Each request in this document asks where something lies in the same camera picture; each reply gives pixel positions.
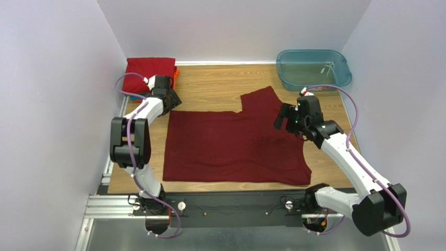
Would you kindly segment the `maroon t shirt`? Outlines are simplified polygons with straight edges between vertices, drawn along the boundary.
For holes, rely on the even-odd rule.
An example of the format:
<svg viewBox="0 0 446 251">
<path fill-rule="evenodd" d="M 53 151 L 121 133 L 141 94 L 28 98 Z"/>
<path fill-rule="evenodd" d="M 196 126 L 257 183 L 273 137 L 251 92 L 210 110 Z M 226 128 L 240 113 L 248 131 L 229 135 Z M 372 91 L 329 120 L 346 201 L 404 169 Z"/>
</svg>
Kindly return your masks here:
<svg viewBox="0 0 446 251">
<path fill-rule="evenodd" d="M 241 96 L 234 111 L 172 111 L 163 180 L 309 185 L 302 139 L 274 128 L 281 101 L 272 87 Z"/>
</svg>

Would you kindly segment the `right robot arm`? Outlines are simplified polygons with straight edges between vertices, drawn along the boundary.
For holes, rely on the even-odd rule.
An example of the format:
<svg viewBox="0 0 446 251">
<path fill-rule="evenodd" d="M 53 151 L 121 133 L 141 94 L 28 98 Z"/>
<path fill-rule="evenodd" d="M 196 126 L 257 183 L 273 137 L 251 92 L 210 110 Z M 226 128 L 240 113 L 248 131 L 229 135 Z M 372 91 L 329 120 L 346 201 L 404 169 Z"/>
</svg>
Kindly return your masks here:
<svg viewBox="0 0 446 251">
<path fill-rule="evenodd" d="M 297 104 L 281 104 L 274 127 L 303 136 L 327 154 L 353 185 L 356 195 L 320 183 L 305 191 L 309 212 L 333 210 L 351 219 L 365 236 L 382 232 L 403 238 L 411 232 L 405 211 L 407 191 L 380 175 L 355 149 L 349 134 L 333 120 L 325 120 L 319 99 L 314 95 L 297 98 Z"/>
</svg>

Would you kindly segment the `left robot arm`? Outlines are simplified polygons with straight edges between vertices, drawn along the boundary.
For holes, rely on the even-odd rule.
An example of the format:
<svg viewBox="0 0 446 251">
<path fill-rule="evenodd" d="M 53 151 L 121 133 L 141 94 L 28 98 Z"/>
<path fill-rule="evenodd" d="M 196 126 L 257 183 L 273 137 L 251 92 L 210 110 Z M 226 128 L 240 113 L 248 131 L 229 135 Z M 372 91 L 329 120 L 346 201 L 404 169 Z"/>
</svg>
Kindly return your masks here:
<svg viewBox="0 0 446 251">
<path fill-rule="evenodd" d="M 174 90 L 173 78 L 137 75 L 148 87 L 147 95 L 139 94 L 141 103 L 132 112 L 114 117 L 110 126 L 110 160 L 123 168 L 138 187 L 134 207 L 153 215 L 168 210 L 165 191 L 150 166 L 151 141 L 149 126 L 182 102 Z"/>
</svg>

